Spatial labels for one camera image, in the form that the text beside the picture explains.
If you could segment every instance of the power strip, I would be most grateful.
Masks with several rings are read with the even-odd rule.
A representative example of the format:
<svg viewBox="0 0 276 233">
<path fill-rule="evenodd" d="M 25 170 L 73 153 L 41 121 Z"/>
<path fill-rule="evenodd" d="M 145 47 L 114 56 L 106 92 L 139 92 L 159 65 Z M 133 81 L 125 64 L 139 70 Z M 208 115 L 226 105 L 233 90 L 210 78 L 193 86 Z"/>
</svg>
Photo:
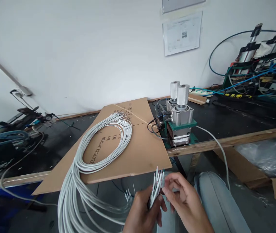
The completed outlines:
<svg viewBox="0 0 276 233">
<path fill-rule="evenodd" d="M 207 95 L 207 94 L 210 94 L 210 95 L 207 95 L 205 97 L 211 97 L 212 96 L 212 92 L 204 91 L 204 90 L 195 90 L 195 91 L 192 91 L 190 94 L 194 94 L 194 95 Z"/>
</svg>

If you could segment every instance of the plastic bag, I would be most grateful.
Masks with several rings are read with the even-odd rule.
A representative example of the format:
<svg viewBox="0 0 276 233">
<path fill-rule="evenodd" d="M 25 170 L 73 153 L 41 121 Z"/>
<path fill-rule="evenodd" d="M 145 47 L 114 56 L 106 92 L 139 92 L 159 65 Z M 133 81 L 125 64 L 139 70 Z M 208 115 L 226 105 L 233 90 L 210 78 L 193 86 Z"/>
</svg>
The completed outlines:
<svg viewBox="0 0 276 233">
<path fill-rule="evenodd" d="M 238 145 L 235 149 L 268 177 L 276 177 L 276 140 Z"/>
</svg>

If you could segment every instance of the jeans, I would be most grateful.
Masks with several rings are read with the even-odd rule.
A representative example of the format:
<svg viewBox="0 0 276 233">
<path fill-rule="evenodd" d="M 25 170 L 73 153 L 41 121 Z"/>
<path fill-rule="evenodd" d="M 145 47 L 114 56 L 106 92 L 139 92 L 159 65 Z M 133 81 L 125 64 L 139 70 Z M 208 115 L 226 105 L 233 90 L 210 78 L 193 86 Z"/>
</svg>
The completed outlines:
<svg viewBox="0 0 276 233">
<path fill-rule="evenodd" d="M 233 196 L 224 181 L 213 172 L 203 172 L 195 177 L 195 188 L 215 233 L 251 232 Z M 168 211 L 162 211 L 162 227 L 157 233 L 187 232 L 177 212 L 171 213 L 170 204 L 164 198 Z"/>
</svg>

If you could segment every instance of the black workbench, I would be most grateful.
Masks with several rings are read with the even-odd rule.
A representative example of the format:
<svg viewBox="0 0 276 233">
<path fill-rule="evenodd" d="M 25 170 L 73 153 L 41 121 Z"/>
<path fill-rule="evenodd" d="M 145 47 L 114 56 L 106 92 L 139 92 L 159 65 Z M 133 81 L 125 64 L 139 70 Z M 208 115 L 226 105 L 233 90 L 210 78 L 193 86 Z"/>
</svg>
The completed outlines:
<svg viewBox="0 0 276 233">
<path fill-rule="evenodd" d="M 276 119 L 272 119 L 273 115 L 276 116 L 276 113 L 272 113 L 272 116 L 269 116 L 268 118 L 257 116 L 268 115 L 271 112 L 270 109 L 262 109 L 257 104 L 245 105 L 243 102 L 230 103 L 229 108 L 227 108 L 214 105 L 212 104 L 212 101 L 217 102 L 217 97 L 213 96 L 208 104 L 199 105 L 188 102 L 188 105 L 194 109 L 193 118 L 197 121 L 198 125 L 210 131 L 217 139 L 276 128 Z M 256 116 L 232 110 L 232 106 L 255 112 Z M 150 103 L 150 108 L 152 114 L 155 115 L 152 103 Z M 44 144 L 38 146 L 33 153 L 13 167 L 6 177 L 16 177 L 52 170 L 92 124 L 96 116 L 97 114 L 92 114 L 65 120 L 67 124 L 74 123 L 74 126 L 80 130 L 68 127 L 61 121 L 56 122 L 49 128 L 43 126 L 39 131 L 48 135 Z M 199 142 L 212 140 L 212 137 L 209 134 L 198 128 L 194 128 L 192 132 L 196 135 Z M 5 155 L 3 155 L 3 162 L 7 162 Z"/>
</svg>

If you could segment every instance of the electrical outlet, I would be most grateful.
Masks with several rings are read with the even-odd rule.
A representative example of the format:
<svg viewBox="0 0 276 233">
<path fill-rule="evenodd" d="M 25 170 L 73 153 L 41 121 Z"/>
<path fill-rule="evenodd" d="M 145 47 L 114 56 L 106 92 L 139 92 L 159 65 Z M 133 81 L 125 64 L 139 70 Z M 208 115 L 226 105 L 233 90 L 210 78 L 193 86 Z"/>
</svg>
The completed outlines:
<svg viewBox="0 0 276 233">
<path fill-rule="evenodd" d="M 24 87 L 24 86 L 16 87 L 15 90 L 18 93 L 20 93 L 22 96 L 30 96 L 30 95 L 32 95 L 32 92 L 30 90 L 28 90 L 27 87 Z"/>
</svg>

